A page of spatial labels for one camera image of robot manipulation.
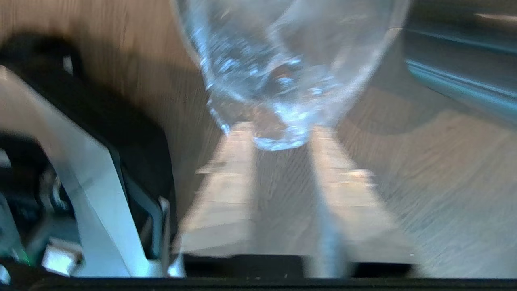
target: wooden floor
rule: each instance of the wooden floor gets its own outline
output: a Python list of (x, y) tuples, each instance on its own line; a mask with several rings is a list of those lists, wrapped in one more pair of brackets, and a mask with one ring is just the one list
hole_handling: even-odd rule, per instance
[[(19, 30), (69, 37), (90, 76), (163, 126), (183, 215), (221, 133), (168, 0), (0, 0), (0, 40)], [(376, 174), (425, 275), (517, 278), (517, 128), (416, 83), (402, 51), (396, 42), (339, 137)]]

